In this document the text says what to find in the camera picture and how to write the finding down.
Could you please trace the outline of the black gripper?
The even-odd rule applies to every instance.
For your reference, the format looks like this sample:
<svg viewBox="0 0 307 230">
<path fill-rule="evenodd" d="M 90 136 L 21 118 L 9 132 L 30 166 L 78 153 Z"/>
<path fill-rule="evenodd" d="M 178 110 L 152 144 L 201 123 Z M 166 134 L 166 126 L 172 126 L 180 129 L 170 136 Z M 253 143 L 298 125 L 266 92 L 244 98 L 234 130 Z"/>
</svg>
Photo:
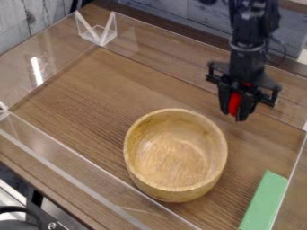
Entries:
<svg viewBox="0 0 307 230">
<path fill-rule="evenodd" d="M 206 63 L 206 80 L 218 89 L 218 107 L 229 114 L 230 91 L 242 83 L 252 85 L 252 89 L 241 94 L 236 120 L 245 121 L 257 103 L 269 107 L 276 105 L 280 84 L 265 73 L 266 45 L 242 47 L 229 45 L 229 62 L 209 61 Z"/>
</svg>

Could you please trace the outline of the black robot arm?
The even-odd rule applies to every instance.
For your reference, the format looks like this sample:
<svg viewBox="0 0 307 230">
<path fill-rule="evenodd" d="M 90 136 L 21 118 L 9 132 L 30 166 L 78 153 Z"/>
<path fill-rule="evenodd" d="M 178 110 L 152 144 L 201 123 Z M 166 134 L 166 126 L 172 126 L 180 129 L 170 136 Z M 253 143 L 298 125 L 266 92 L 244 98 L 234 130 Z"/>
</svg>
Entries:
<svg viewBox="0 0 307 230">
<path fill-rule="evenodd" d="M 206 80 L 218 89 L 220 111 L 236 121 L 246 120 L 257 103 L 276 105 L 281 86 L 265 63 L 278 19 L 277 0 L 229 0 L 229 62 L 206 64 Z"/>
</svg>

